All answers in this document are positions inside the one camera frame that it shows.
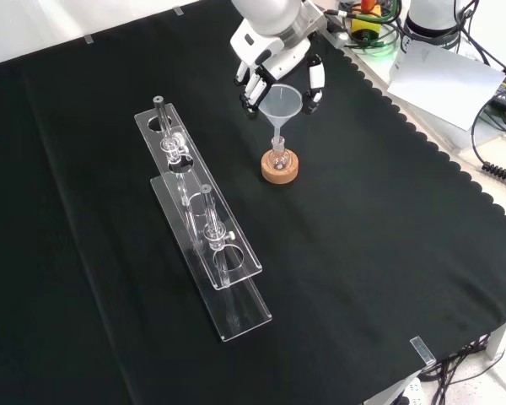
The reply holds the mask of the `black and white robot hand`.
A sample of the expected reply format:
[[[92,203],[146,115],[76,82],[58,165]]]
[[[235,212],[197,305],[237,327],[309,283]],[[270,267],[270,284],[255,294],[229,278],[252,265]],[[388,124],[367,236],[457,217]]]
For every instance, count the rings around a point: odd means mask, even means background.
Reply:
[[[326,74],[320,56],[309,53],[311,43],[308,38],[287,48],[277,36],[258,34],[245,19],[231,37],[230,45],[240,59],[234,82],[242,88],[240,102],[249,116],[257,114],[268,91],[301,62],[306,62],[310,82],[302,95],[302,112],[311,114],[316,111],[323,97]]]

